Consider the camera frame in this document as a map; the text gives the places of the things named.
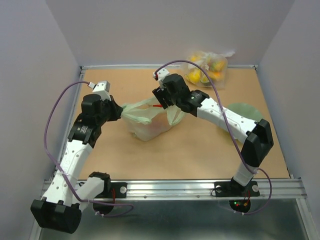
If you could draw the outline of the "green plastic bag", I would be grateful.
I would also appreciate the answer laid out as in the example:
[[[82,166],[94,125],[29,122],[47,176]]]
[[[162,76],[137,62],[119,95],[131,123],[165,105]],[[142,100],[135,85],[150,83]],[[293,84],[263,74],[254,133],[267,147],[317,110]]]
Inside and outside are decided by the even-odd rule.
[[[179,124],[186,115],[175,105],[166,109],[151,106],[158,104],[158,100],[151,97],[122,105],[121,119],[131,135],[144,142],[150,141]]]

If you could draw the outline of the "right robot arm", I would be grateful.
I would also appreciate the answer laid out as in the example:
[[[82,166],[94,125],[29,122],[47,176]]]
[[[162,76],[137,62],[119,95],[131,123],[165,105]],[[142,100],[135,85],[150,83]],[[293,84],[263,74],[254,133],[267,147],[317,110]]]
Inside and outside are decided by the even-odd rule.
[[[274,145],[270,123],[261,119],[241,116],[220,106],[212,97],[201,90],[190,90],[183,77],[169,73],[166,69],[154,73],[159,87],[152,92],[164,109],[176,106],[184,113],[206,120],[231,133],[233,139],[242,143],[242,163],[230,182],[231,192],[242,195],[256,174],[262,161]]]

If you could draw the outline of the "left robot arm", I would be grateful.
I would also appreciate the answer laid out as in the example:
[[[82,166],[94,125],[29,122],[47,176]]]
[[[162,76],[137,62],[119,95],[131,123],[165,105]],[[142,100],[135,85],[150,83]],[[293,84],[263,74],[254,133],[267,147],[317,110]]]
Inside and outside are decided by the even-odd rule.
[[[34,200],[30,210],[41,228],[74,233],[90,201],[111,193],[109,174],[93,172],[87,182],[75,190],[82,168],[93,151],[102,126],[117,121],[123,109],[109,95],[88,94],[83,97],[81,113],[68,134],[64,156],[50,187],[40,200]]]

